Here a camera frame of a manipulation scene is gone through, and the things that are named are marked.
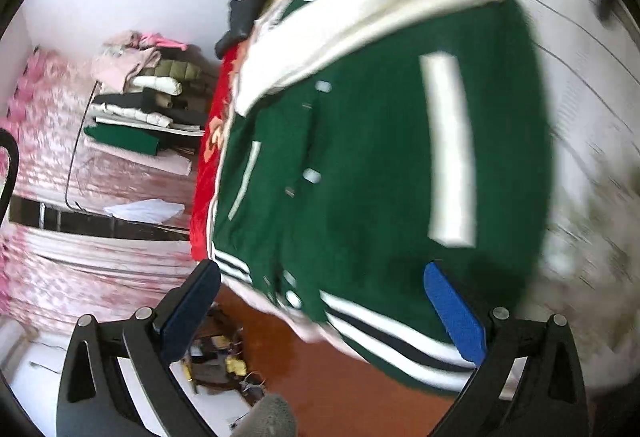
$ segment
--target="pink curtain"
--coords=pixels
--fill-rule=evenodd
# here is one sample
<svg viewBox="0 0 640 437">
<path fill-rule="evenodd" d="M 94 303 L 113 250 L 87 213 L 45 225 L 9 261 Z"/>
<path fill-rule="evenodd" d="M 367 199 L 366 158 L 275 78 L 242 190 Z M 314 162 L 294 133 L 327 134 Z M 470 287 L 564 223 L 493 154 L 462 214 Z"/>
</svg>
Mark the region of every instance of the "pink curtain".
<svg viewBox="0 0 640 437">
<path fill-rule="evenodd" d="M 95 80 L 87 64 L 76 64 L 47 51 L 38 51 L 18 81 L 10 114 L 0 126 L 18 139 L 20 170 L 15 194 L 66 207 L 65 185 L 74 141 Z M 83 143 L 81 134 L 71 171 L 68 202 L 94 213 L 105 206 L 160 198 L 185 205 L 167 226 L 189 226 L 196 168 L 189 176 L 162 172 L 98 152 Z"/>
<path fill-rule="evenodd" d="M 39 329 L 71 333 L 80 316 L 98 321 L 155 307 L 196 266 L 189 242 L 121 240 L 5 223 L 0 312 Z"/>
</svg>

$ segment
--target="brown floor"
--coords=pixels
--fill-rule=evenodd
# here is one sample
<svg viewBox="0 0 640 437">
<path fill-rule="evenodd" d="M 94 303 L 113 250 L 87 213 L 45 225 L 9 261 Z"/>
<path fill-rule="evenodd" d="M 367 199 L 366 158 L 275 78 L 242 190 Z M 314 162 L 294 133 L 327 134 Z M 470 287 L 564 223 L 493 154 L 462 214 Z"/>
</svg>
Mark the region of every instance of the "brown floor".
<svg viewBox="0 0 640 437">
<path fill-rule="evenodd" d="M 305 343 L 225 287 L 216 301 L 243 325 L 249 369 L 289 401 L 300 437 L 425 437 L 452 403 L 403 387 L 328 343 Z"/>
</svg>

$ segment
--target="red blanket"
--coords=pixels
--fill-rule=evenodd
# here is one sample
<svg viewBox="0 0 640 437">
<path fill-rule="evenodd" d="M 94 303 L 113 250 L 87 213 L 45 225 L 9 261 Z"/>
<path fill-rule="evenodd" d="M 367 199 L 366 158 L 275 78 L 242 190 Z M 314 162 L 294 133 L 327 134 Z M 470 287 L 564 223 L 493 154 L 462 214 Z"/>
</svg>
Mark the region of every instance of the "red blanket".
<svg viewBox="0 0 640 437">
<path fill-rule="evenodd" d="M 193 213 L 191 214 L 189 233 L 191 257 L 194 260 L 207 258 L 207 216 L 209 215 L 209 204 L 216 191 L 216 175 L 223 141 L 222 131 L 228 118 L 233 76 L 243 59 L 243 44 L 235 46 L 225 54 L 222 65 L 220 65 L 220 76 L 209 111 L 209 121 L 200 145 L 198 177 L 193 196 Z"/>
</svg>

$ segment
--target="gray fabric object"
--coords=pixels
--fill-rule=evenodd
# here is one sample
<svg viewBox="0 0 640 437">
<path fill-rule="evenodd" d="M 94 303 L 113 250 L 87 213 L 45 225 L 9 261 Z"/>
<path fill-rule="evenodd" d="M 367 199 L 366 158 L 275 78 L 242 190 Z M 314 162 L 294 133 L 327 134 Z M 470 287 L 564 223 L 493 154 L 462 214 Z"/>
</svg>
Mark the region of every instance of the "gray fabric object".
<svg viewBox="0 0 640 437">
<path fill-rule="evenodd" d="M 239 422 L 231 437 L 296 437 L 298 423 L 289 403 L 270 393 Z"/>
</svg>

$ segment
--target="blue pad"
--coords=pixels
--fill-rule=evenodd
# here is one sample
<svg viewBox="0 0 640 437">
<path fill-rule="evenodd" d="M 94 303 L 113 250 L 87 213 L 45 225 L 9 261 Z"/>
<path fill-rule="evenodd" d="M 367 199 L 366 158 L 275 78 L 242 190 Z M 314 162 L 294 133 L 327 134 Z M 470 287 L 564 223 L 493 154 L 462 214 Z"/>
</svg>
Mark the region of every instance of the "blue pad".
<svg viewBox="0 0 640 437">
<path fill-rule="evenodd" d="M 460 355 L 479 367 L 486 356 L 484 326 L 435 262 L 428 263 L 424 268 L 424 292 Z"/>
</svg>

